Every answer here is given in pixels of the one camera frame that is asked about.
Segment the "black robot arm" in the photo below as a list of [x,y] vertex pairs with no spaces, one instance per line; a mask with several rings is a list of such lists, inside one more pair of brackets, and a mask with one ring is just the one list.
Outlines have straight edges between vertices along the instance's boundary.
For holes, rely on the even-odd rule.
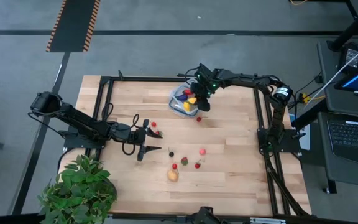
[[[257,75],[235,74],[225,69],[215,69],[213,71],[200,64],[195,72],[196,83],[191,84],[191,91],[197,98],[198,109],[203,111],[210,110],[208,98],[215,93],[218,88],[226,88],[232,85],[256,88],[265,96],[274,108],[273,118],[266,134],[267,144],[273,147],[278,146],[283,137],[283,119],[285,107],[292,96],[292,89],[285,85],[280,79],[273,75],[258,77]],[[276,86],[275,93],[269,89],[269,85]]]
[[[66,140],[70,139],[70,137],[79,139],[81,143],[77,147],[81,147],[87,142],[92,145],[103,146],[106,141],[112,139],[122,143],[122,151],[127,155],[132,155],[135,151],[135,146],[140,146],[137,155],[138,161],[143,159],[143,155],[146,152],[160,149],[160,147],[144,146],[146,136],[162,138],[148,127],[149,121],[147,119],[144,120],[141,127],[136,126],[135,121],[132,126],[115,121],[97,121],[75,109],[72,105],[63,102],[59,95],[51,92],[38,93],[30,108],[32,114],[36,116],[57,118],[75,128],[77,133],[68,133],[66,131],[59,131],[58,133]],[[124,144],[132,144],[133,151],[130,153],[125,152]]]

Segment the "concrete floor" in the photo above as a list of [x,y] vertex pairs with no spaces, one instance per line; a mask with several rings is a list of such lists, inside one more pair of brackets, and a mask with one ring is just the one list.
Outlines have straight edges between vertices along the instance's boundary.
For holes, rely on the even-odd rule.
[[[0,0],[0,30],[50,30],[60,0]],[[105,0],[97,30],[343,30],[353,18],[345,4],[286,0],[146,1]],[[38,124],[26,113],[39,91],[50,90],[63,54],[46,53],[49,36],[0,36],[0,215],[12,198]],[[327,37],[94,36],[89,52],[70,55],[59,95],[75,104],[83,75],[174,76],[199,63],[235,72],[275,74],[294,90],[320,71],[316,43]],[[66,129],[59,121],[50,123]],[[63,139],[48,131],[24,213],[38,212],[36,195],[56,174]],[[324,169],[304,166],[315,215],[358,221],[358,186],[338,184],[337,195],[322,193]],[[133,223],[115,221],[116,223]]]

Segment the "potted plant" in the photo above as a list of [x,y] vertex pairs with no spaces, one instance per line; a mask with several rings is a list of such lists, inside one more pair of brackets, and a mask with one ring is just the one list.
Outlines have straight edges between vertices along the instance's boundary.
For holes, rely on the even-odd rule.
[[45,214],[41,224],[103,223],[117,200],[117,190],[107,178],[110,173],[101,162],[84,155],[72,162],[56,176],[56,184],[49,183],[38,196],[40,214]]

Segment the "red berry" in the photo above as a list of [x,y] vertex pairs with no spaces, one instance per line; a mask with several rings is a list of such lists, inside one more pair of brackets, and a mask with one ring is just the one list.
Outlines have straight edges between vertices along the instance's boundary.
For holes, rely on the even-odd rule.
[[186,95],[191,95],[191,94],[193,94],[190,89],[184,90],[183,93],[186,94]]
[[187,160],[187,157],[183,157],[180,162],[182,163],[182,165],[186,166],[187,163],[189,163],[189,161]]

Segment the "wooden table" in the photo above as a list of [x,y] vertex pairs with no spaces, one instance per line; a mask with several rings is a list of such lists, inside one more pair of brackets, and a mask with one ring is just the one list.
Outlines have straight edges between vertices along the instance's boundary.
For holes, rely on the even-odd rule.
[[[76,108],[89,116],[93,114],[99,81],[100,76],[84,76],[78,95]],[[198,123],[168,107],[169,94],[179,84],[114,82],[111,100],[114,110],[108,121],[132,124],[133,116],[139,113],[139,124],[143,119],[155,121],[154,131],[162,131],[163,139],[147,138],[146,145],[162,149],[147,153],[142,162],[136,160],[139,149],[126,156],[121,144],[106,143],[101,161],[118,191],[118,200],[110,212],[189,215],[201,206],[210,206],[217,215],[271,216],[265,164],[258,153],[253,90],[238,86],[219,89],[210,99],[211,111],[199,113],[203,120]],[[288,114],[284,123],[290,127]],[[205,156],[199,154],[202,147],[207,151]],[[168,148],[175,153],[174,157],[168,156]],[[83,153],[84,149],[69,152],[60,167]],[[183,167],[180,159],[185,156],[189,164]],[[200,159],[204,162],[195,169],[194,164]],[[286,186],[303,209],[310,212],[300,163],[287,153],[281,153],[281,161]],[[173,163],[178,164],[178,182],[167,179]],[[282,212],[277,186],[276,194]]]

